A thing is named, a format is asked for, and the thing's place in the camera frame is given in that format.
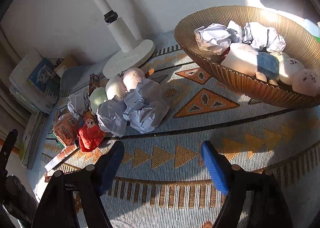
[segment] blue gripper pad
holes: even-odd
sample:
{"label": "blue gripper pad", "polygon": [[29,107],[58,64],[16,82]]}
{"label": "blue gripper pad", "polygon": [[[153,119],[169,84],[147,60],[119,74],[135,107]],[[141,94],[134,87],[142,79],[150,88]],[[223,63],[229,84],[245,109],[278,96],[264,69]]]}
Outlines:
{"label": "blue gripper pad", "polygon": [[219,157],[219,154],[209,141],[204,141],[201,144],[201,157],[210,173],[215,188],[221,191],[223,195],[226,195],[229,192],[227,179],[218,164],[217,157]]}

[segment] patterned woven rug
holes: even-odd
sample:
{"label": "patterned woven rug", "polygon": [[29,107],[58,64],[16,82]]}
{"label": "patterned woven rug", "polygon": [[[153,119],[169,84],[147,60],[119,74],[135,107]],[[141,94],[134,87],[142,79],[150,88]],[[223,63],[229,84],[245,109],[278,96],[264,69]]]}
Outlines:
{"label": "patterned woven rug", "polygon": [[[127,126],[125,136],[109,137],[93,152],[77,151],[54,170],[69,172],[95,163],[119,139],[124,159],[112,188],[101,197],[114,227],[211,228],[224,202],[199,154],[201,142],[211,140],[232,164],[247,171],[272,170],[294,227],[307,227],[320,209],[319,109],[284,109],[233,92],[199,68],[173,32],[154,41],[156,51],[142,68],[154,69],[149,78],[161,85],[170,106],[160,126],[147,134]],[[103,65],[67,70],[57,108],[67,112],[68,95],[87,89],[92,73],[105,86]],[[39,198],[54,172],[47,173],[44,165],[60,150],[50,131],[46,136],[36,169]],[[250,198],[248,193],[238,227],[246,227]],[[86,227],[79,194],[75,204],[79,223]]]}

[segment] curtain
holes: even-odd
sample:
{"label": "curtain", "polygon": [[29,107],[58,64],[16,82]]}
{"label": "curtain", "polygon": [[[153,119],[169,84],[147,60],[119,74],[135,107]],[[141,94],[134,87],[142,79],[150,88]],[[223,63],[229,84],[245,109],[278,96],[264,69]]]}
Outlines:
{"label": "curtain", "polygon": [[11,95],[9,76],[21,59],[6,41],[0,28],[0,138],[5,140],[12,129],[18,130],[16,146],[23,137],[31,113]]}

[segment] small cardboard box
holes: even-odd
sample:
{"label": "small cardboard box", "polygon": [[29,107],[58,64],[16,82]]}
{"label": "small cardboard box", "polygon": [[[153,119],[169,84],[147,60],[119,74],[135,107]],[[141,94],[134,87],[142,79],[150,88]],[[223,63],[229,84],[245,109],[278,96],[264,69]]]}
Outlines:
{"label": "small cardboard box", "polygon": [[76,127],[77,120],[72,114],[64,114],[61,119],[54,124],[52,132],[63,146],[68,147],[74,139],[77,138]]}
{"label": "small cardboard box", "polygon": [[59,77],[62,77],[63,73],[67,68],[78,66],[78,63],[73,59],[71,55],[66,56],[66,58],[58,65],[54,71]]}

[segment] brown ribbed bowl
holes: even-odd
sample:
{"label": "brown ribbed bowl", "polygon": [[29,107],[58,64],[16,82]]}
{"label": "brown ribbed bowl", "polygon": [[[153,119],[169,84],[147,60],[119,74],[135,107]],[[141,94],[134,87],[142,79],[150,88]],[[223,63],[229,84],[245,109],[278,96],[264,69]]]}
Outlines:
{"label": "brown ribbed bowl", "polygon": [[320,43],[303,27],[276,13],[247,6],[220,6],[195,12],[175,27],[174,36],[181,48],[203,70],[236,92],[261,102],[284,108],[310,108],[320,105],[320,96],[311,97],[292,91],[289,86],[278,87],[249,75],[220,65],[222,56],[198,48],[194,29],[212,23],[228,25],[233,20],[240,26],[257,21],[274,27],[284,37],[284,52],[298,59],[305,68],[320,76]]}

